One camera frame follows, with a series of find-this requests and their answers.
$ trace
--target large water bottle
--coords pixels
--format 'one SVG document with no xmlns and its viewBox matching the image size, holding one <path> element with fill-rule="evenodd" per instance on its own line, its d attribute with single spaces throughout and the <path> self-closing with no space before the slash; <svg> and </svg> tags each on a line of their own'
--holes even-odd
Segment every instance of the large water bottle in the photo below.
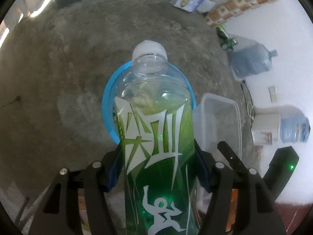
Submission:
<svg viewBox="0 0 313 235">
<path fill-rule="evenodd" d="M 277 55 L 276 50 L 268 51 L 264 45 L 256 43 L 239 51 L 228 52 L 228 60 L 235 76 L 244 79 L 269 71 L 272 68 L 272 57 Z"/>
<path fill-rule="evenodd" d="M 306 142 L 310 134 L 309 119 L 303 114 L 281 119 L 283 143 Z"/>
<path fill-rule="evenodd" d="M 197 234 L 191 98 L 162 45 L 135 48 L 114 101 L 127 175 L 126 234 Z"/>
</svg>

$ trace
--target wall socket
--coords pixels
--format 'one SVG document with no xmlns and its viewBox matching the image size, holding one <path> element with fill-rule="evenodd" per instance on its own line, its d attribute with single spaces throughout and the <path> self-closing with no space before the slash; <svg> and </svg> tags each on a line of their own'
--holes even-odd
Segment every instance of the wall socket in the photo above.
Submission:
<svg viewBox="0 0 313 235">
<path fill-rule="evenodd" d="M 272 102 L 278 102 L 277 91 L 275 86 L 269 87 L 270 97 Z"/>
</svg>

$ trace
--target white human figure logo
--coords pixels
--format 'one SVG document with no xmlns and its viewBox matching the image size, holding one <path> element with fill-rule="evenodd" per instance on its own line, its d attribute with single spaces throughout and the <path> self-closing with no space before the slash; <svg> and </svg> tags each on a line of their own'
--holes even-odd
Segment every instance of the white human figure logo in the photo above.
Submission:
<svg viewBox="0 0 313 235">
<path fill-rule="evenodd" d="M 167 200 L 164 198 L 157 198 L 154 201 L 154 206 L 148 204 L 148 188 L 149 186 L 146 185 L 144 190 L 144 196 L 142 200 L 142 205 L 144 209 L 154 216 L 154 222 L 153 225 L 148 230 L 148 235 L 155 235 L 160 230 L 163 230 L 167 227 L 173 227 L 178 232 L 185 231 L 186 229 L 181 229 L 178 222 L 171 219 L 171 216 L 178 216 L 182 212 L 177 209 L 174 205 L 174 202 L 171 203 L 171 208 L 173 210 L 167 209 Z"/>
</svg>

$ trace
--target gray floor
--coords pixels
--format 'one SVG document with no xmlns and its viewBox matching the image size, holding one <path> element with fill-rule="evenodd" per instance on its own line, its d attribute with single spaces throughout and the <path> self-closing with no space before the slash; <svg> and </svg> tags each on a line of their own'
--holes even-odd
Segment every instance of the gray floor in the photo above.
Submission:
<svg viewBox="0 0 313 235">
<path fill-rule="evenodd" d="M 145 39 L 165 47 L 197 103 L 207 92 L 238 103 L 243 161 L 256 165 L 242 89 L 201 14 L 168 0 L 84 0 L 58 11 L 51 5 L 37 18 L 22 20 L 0 50 L 0 100 L 22 97 L 0 110 L 4 191 L 13 180 L 32 202 L 59 169 L 84 169 L 115 149 L 102 120 L 103 90 Z M 108 197 L 119 223 L 123 180 Z"/>
</svg>

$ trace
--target white bottle cap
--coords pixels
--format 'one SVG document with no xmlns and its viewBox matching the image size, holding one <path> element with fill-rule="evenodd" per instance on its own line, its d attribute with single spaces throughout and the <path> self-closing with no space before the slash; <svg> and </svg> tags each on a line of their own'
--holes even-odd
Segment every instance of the white bottle cap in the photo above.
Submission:
<svg viewBox="0 0 313 235">
<path fill-rule="evenodd" d="M 165 48 L 160 43 L 153 41 L 145 40 L 139 43 L 133 51 L 132 62 L 144 54 L 158 54 L 167 59 Z"/>
</svg>

